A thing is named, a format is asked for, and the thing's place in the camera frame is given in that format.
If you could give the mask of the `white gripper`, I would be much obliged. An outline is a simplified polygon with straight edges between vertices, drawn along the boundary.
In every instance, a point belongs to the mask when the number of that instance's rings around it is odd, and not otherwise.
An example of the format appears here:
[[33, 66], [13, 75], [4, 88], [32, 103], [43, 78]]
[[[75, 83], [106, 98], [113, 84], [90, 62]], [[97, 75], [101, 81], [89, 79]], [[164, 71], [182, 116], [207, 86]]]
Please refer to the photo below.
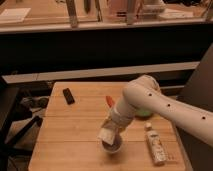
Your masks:
[[101, 126], [101, 133], [112, 135], [123, 132], [133, 121], [135, 113], [132, 107], [113, 106]]

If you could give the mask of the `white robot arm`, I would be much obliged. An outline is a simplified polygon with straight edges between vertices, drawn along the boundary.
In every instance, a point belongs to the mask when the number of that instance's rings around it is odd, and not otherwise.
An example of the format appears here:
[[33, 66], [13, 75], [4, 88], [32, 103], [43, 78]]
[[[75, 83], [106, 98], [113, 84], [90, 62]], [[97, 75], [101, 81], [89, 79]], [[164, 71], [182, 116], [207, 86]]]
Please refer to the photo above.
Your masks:
[[149, 75], [143, 75], [124, 86], [122, 96], [111, 107], [98, 137], [112, 145], [115, 136], [132, 122], [140, 109], [161, 115], [213, 147], [213, 112], [168, 98]]

